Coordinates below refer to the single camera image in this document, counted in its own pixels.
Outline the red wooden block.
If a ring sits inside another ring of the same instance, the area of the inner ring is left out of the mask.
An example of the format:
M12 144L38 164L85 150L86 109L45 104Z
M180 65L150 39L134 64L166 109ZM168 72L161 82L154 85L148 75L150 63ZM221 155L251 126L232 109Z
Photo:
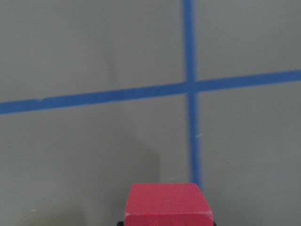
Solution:
M214 226L213 212L194 183L143 183L130 188L125 226Z

